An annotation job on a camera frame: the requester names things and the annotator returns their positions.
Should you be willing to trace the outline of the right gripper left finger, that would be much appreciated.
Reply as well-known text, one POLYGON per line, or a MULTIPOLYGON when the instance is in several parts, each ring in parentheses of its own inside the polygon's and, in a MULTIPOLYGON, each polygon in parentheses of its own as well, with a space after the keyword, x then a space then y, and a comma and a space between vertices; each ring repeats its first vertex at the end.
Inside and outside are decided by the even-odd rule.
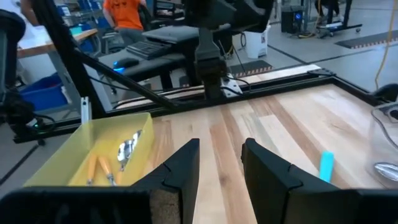
POLYGON ((192 224, 200 172, 200 140, 191 139, 133 184, 138 224, 192 224))

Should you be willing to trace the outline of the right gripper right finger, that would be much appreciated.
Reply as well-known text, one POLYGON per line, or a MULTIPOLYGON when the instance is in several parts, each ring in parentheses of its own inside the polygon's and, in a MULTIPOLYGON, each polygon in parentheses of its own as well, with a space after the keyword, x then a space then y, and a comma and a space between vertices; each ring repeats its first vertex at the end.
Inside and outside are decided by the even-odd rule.
POLYGON ((258 224, 345 224, 357 192, 342 190, 262 147, 242 145, 244 179, 258 224))

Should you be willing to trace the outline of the orange handle spoon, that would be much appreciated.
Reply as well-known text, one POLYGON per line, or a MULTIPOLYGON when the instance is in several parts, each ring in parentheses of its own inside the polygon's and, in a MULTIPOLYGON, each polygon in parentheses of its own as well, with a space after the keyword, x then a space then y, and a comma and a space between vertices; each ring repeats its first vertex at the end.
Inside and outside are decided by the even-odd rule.
POLYGON ((91 186, 95 178, 97 155, 92 154, 88 160, 87 181, 86 184, 91 186))
POLYGON ((129 160, 132 156, 132 153, 135 150, 135 147, 137 146, 137 142, 138 142, 141 134, 142 134, 142 130, 140 129, 132 135, 131 139, 127 139, 119 145, 117 159, 121 166, 120 166, 119 172, 117 173, 116 178, 115 178, 115 183, 117 185, 121 185, 121 179, 123 176, 123 172, 125 171, 127 163, 129 162, 129 160))

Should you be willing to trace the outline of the blue storage bin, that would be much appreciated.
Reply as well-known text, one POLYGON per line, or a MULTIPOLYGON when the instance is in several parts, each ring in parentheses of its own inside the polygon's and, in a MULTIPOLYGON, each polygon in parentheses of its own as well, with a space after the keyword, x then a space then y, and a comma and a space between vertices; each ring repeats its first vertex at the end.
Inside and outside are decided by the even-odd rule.
POLYGON ((63 83, 57 73, 41 78, 20 91, 21 97, 34 105, 35 111, 58 108, 68 104, 62 92, 63 83))

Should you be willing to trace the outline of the yellow plastic bin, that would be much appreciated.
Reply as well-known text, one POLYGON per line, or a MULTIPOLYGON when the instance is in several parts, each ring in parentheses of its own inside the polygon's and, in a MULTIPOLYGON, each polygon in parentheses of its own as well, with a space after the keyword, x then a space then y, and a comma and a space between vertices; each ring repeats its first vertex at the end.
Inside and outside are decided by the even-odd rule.
POLYGON ((92 186, 109 187, 98 160, 107 157, 116 178, 120 169, 117 159, 119 145, 142 130, 132 156, 123 172, 121 185, 129 186, 144 177, 154 142, 153 120, 149 113, 127 114, 90 120, 82 124, 24 184, 33 186, 86 186, 88 160, 97 155, 95 178, 92 186))

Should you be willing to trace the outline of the wooden desk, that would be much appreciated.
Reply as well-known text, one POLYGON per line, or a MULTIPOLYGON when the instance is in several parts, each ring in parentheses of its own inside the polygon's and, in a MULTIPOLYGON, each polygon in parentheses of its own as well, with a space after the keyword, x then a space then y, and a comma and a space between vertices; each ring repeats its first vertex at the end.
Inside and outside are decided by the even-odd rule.
POLYGON ((32 57, 41 54, 49 54, 59 47, 74 47, 86 39, 98 34, 98 29, 84 30, 79 34, 70 37, 61 37, 54 41, 41 37, 38 39, 22 40, 18 43, 17 58, 32 57))

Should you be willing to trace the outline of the black computer mouse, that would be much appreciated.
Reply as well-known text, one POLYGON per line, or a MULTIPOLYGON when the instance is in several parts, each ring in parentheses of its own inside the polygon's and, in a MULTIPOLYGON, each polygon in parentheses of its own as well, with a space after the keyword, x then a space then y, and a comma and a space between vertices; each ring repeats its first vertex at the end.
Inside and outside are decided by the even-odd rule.
POLYGON ((113 63, 113 70, 118 73, 124 73, 127 68, 139 65, 138 59, 134 58, 122 58, 113 63))

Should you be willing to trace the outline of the black desk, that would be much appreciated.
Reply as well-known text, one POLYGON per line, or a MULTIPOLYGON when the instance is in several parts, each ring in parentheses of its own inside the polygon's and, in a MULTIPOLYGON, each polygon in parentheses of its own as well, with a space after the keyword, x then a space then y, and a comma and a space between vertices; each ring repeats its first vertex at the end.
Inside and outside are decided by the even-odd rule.
POLYGON ((99 58, 103 64, 113 68, 116 61, 125 58, 134 58, 139 61, 135 66, 125 68, 122 74, 135 82, 141 82, 150 78, 160 77, 163 89, 171 89, 173 87, 171 72, 178 68, 185 68, 185 74, 188 77, 188 84, 190 86, 201 85, 201 81, 196 74, 194 66, 194 51, 193 44, 175 45, 171 54, 162 57, 145 60, 129 53, 123 49, 117 53, 108 54, 99 58))

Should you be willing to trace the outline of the black striped edge floor mat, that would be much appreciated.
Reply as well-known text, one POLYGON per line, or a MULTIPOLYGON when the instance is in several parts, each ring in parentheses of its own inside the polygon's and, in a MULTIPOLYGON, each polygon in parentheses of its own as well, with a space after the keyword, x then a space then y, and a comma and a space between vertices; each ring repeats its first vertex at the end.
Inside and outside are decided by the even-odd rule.
POLYGON ((271 64, 263 60, 256 60, 239 65, 233 65, 230 67, 230 73, 236 78, 241 78, 266 73, 272 69, 273 66, 271 64))
POLYGON ((386 44, 387 42, 398 42, 398 30, 358 37, 350 40, 342 40, 336 42, 335 44, 347 49, 361 49, 365 47, 386 44))

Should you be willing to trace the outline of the black keyboard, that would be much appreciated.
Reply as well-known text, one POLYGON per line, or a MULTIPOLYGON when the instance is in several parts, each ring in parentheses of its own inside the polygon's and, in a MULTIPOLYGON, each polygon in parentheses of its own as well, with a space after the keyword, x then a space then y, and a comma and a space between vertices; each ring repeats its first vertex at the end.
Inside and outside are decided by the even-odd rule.
POLYGON ((167 55, 171 49, 172 45, 170 44, 149 40, 136 42, 126 47, 126 50, 129 53, 146 60, 167 55))

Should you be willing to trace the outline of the person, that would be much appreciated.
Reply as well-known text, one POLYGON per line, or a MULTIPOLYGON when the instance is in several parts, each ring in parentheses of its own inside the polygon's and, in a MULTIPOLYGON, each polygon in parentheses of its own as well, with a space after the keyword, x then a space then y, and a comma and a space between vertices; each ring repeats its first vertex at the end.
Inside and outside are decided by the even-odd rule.
POLYGON ((125 45, 143 41, 143 26, 139 7, 147 7, 146 0, 104 0, 103 14, 108 24, 122 37, 125 45))

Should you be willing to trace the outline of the black closed laptop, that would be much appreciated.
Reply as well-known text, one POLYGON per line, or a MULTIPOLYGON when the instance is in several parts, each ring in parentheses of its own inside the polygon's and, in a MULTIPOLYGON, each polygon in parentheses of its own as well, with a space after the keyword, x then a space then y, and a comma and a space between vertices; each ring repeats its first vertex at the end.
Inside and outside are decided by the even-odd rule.
POLYGON ((158 29, 145 31, 143 36, 149 40, 179 44, 184 41, 197 39, 198 28, 189 26, 164 26, 158 29))

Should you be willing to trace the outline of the white bucket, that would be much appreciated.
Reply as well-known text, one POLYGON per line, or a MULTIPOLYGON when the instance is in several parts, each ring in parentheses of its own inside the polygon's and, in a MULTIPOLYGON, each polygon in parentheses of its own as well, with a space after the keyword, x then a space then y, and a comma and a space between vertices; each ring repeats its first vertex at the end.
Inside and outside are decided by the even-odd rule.
POLYGON ((258 59, 259 57, 267 55, 268 50, 268 32, 271 25, 268 25, 266 30, 262 33, 258 32, 244 32, 246 37, 245 51, 248 58, 258 59))

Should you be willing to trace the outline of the black computer tower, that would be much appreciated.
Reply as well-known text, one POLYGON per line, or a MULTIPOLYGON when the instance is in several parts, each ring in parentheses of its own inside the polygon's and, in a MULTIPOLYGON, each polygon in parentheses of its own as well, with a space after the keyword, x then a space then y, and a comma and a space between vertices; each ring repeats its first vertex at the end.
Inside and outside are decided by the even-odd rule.
POLYGON ((302 31, 303 6, 283 6, 281 8, 280 28, 282 33, 299 34, 302 31))

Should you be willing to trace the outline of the white metal bracket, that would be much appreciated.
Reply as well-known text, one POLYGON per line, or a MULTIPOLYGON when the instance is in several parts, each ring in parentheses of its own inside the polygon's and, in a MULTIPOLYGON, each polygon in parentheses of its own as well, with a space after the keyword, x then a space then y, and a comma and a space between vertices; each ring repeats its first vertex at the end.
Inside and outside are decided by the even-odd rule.
POLYGON ((91 120, 92 112, 91 112, 91 102, 88 96, 81 98, 81 124, 87 123, 91 120))

